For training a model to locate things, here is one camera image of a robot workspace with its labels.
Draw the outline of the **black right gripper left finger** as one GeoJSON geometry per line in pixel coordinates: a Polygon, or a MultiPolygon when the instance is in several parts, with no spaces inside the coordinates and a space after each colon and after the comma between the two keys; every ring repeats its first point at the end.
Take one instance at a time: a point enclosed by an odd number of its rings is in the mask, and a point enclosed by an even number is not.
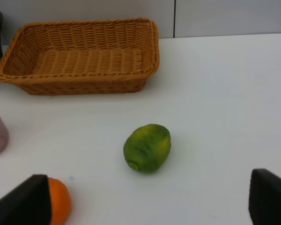
{"type": "Polygon", "coordinates": [[[0,199],[0,225],[49,225],[51,220],[47,175],[32,175],[0,199]]]}

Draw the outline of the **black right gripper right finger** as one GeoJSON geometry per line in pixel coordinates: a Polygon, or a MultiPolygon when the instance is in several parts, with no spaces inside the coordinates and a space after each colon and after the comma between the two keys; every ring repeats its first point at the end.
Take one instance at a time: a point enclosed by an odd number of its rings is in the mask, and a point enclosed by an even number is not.
{"type": "Polygon", "coordinates": [[[267,169],[253,169],[249,206],[253,225],[281,225],[281,178],[267,169]]]}

